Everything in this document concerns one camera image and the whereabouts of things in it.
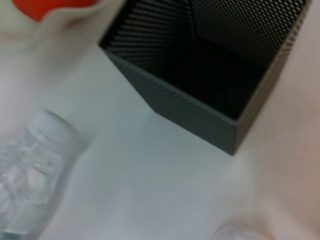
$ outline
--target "mesh pattern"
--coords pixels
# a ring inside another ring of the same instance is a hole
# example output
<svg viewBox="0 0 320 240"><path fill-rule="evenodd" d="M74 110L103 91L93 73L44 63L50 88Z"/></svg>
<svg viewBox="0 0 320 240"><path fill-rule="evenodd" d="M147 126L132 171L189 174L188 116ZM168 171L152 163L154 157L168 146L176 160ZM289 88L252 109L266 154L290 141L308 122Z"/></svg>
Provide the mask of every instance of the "mesh pattern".
<svg viewBox="0 0 320 240"><path fill-rule="evenodd" d="M107 50L153 74L194 38L187 0L135 0L120 21Z"/></svg>
<svg viewBox="0 0 320 240"><path fill-rule="evenodd" d="M237 139L235 148L237 149L241 144L242 140L246 136L250 126L258 115L260 109L265 103L270 91L275 86L277 80L279 79L282 70L290 56L291 50L294 46L294 43L297 39L301 26L304 22L304 19L307 16L307 12L310 8L311 1L308 1L303 12L300 14L298 20L296 21L294 27L292 28L290 34L286 38L284 44L282 45L280 51L274 58L270 68L267 73L264 75L260 86L256 90L254 96L247 105L245 111L242 114L241 119L239 120L239 128L237 131Z"/></svg>
<svg viewBox="0 0 320 240"><path fill-rule="evenodd" d="M269 65L308 0L191 0L197 34Z"/></svg>
<svg viewBox="0 0 320 240"><path fill-rule="evenodd" d="M207 111L189 97L147 77L143 71L133 70L110 54L109 57L156 113L223 151L234 154L235 125Z"/></svg>

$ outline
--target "blurry object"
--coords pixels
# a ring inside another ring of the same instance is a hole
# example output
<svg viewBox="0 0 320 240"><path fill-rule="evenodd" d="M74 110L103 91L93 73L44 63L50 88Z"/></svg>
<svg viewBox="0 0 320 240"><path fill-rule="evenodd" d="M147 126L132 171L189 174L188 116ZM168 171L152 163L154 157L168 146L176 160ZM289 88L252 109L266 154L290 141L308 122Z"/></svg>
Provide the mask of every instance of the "blurry object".
<svg viewBox="0 0 320 240"><path fill-rule="evenodd" d="M90 7L59 8L51 11L41 23L38 23L21 13L12 0L2 0L0 1L0 53L27 50L59 36L70 28L85 25L114 2L117 0L98 0Z"/></svg>
<svg viewBox="0 0 320 240"><path fill-rule="evenodd" d="M40 22L49 12L58 8L87 8L97 0L12 0L25 15Z"/></svg>
<svg viewBox="0 0 320 240"><path fill-rule="evenodd" d="M128 1L100 45L156 113L234 155L311 2Z"/></svg>
<svg viewBox="0 0 320 240"><path fill-rule="evenodd" d="M20 239L39 224L78 141L77 131L47 110L16 135L0 147L1 239Z"/></svg>
<svg viewBox="0 0 320 240"><path fill-rule="evenodd" d="M273 238L255 224L239 221L220 228L212 240L273 240Z"/></svg>
<svg viewBox="0 0 320 240"><path fill-rule="evenodd" d="M11 0L0 0L0 19L3 17L1 6L8 6L2 3L8 1L14 7ZM105 7L96 14L73 22L58 34L31 42L32 47L22 41L18 51L20 42L0 44L0 109L5 113L0 117L0 132L23 125L46 107L43 105L44 98L53 95L91 48L96 48L123 3L124 0L106 1ZM32 21L19 10L16 11L27 21Z"/></svg>

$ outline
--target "white surface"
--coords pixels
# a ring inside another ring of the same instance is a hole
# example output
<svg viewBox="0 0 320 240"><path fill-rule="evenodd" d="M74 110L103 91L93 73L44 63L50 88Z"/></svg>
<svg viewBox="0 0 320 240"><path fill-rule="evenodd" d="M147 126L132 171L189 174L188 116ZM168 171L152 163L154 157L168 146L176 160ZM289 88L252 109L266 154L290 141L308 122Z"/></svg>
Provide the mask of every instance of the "white surface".
<svg viewBox="0 0 320 240"><path fill-rule="evenodd" d="M2 61L0 130L47 107L92 141L41 240L209 240L229 214L259 205L277 240L292 239L283 216L308 230L297 239L317 239L319 11L315 1L281 80L233 158L153 113L97 47L72 72L39 67L36 56L15 69Z"/></svg>

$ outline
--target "white plastic bag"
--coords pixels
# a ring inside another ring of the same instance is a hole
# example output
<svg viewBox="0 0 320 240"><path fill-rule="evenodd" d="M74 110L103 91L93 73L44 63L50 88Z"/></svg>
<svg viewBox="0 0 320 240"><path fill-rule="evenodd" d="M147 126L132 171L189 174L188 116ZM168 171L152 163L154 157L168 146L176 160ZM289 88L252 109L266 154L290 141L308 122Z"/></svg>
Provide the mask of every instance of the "white plastic bag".
<svg viewBox="0 0 320 240"><path fill-rule="evenodd" d="M38 36L42 37L32 38L34 41L28 38L0 47L3 50L0 50L0 110L3 113L0 117L0 133L23 126L44 107L44 99L64 86L62 82L65 79L78 78L74 72L77 65L99 42L125 2L103 1L106 3L103 8L73 24L64 21L66 25L60 30L58 26L62 26L61 22L55 25L55 31L48 29L48 33L39 33Z"/></svg>
<svg viewBox="0 0 320 240"><path fill-rule="evenodd" d="M36 22L21 13L12 0L0 2L0 54L21 52L51 40L73 28L85 27L99 29L106 26L111 19L114 5L122 0L98 0L90 7L58 8L48 13L41 22ZM105 21L94 18L105 13Z"/></svg>

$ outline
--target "black wire mesh container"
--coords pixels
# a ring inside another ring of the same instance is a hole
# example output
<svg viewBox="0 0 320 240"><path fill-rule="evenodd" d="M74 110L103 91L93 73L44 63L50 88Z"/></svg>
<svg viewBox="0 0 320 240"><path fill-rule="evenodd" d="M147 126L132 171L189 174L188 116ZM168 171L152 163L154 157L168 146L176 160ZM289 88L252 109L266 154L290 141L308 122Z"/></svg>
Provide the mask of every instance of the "black wire mesh container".
<svg viewBox="0 0 320 240"><path fill-rule="evenodd" d="M128 0L100 46L156 113L233 155L277 82L310 5Z"/></svg>

